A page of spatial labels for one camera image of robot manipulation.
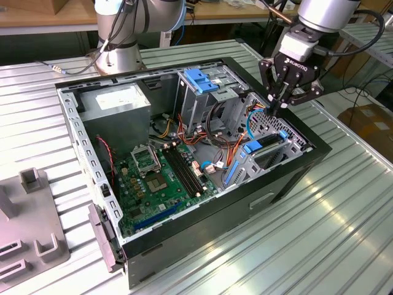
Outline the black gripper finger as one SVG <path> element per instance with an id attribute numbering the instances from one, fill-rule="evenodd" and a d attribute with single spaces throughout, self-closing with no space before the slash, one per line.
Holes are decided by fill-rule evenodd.
<path id="1" fill-rule="evenodd" d="M 292 92 L 293 89 L 290 87 L 290 85 L 287 86 L 284 93 L 276 103 L 276 111 L 287 108 L 288 106 L 297 106 L 319 98 L 323 94 L 324 88 L 320 80 L 315 80 L 311 83 L 310 88 L 306 92 L 298 94 L 293 94 Z"/>
<path id="2" fill-rule="evenodd" d="M 276 71 L 276 77 L 273 75 L 275 69 L 273 58 L 264 58 L 259 61 L 260 76 L 262 84 L 268 91 L 268 101 L 270 102 L 269 115 L 276 115 L 280 108 L 280 93 L 283 88 L 283 80 L 279 72 Z"/>

